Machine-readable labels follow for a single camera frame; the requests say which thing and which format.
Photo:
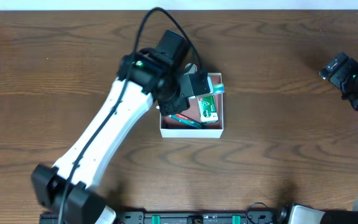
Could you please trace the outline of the Colgate toothpaste tube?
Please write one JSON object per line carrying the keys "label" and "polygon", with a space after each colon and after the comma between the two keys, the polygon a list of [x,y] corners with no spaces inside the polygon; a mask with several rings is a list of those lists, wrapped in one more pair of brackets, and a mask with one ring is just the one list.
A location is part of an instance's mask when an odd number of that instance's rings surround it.
{"label": "Colgate toothpaste tube", "polygon": [[205,125],[203,125],[202,123],[200,123],[200,122],[198,122],[198,121],[196,121],[194,119],[191,119],[191,118],[189,118],[189,117],[187,117],[187,116],[185,116],[183,114],[180,114],[180,113],[169,115],[169,117],[171,119],[174,119],[175,121],[178,121],[178,122],[180,122],[182,124],[190,126],[190,127],[194,128],[194,129],[205,129],[206,128]]}

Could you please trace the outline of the green white soap packet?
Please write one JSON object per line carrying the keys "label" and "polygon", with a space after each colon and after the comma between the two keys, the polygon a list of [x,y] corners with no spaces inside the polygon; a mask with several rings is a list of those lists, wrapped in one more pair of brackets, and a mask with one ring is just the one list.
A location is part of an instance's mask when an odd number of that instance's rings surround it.
{"label": "green white soap packet", "polygon": [[206,96],[197,99],[202,123],[215,123],[219,120],[214,96]]}

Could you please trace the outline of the green toothbrush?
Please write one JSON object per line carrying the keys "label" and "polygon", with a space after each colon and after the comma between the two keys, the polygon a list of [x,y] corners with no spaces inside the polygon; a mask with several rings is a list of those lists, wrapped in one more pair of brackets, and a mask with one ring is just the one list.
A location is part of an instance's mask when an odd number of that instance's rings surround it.
{"label": "green toothbrush", "polygon": [[225,92],[225,89],[224,89],[223,83],[213,85],[213,95],[220,95],[220,94],[223,94],[224,92]]}

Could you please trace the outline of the blue clear bottle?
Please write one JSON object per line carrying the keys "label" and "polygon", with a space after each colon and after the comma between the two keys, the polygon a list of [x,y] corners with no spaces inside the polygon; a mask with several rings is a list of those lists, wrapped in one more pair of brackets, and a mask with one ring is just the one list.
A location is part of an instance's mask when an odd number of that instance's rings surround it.
{"label": "blue clear bottle", "polygon": [[198,68],[197,66],[194,64],[194,63],[188,63],[186,66],[185,66],[185,69],[184,69],[184,74],[187,75],[187,74],[194,74],[194,73],[197,73],[198,71]]}

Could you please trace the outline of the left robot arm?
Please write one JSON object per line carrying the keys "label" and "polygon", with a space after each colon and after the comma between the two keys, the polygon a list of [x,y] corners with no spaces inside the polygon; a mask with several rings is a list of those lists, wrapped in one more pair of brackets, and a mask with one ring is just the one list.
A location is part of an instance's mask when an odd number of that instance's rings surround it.
{"label": "left robot arm", "polygon": [[186,111],[190,99],[210,94],[211,81],[184,65],[187,37],[166,31],[154,48],[123,56],[109,95],[77,142],[52,166],[39,164],[31,181],[41,223],[113,223],[115,211],[98,195],[104,172],[133,125],[158,105],[162,116]]}

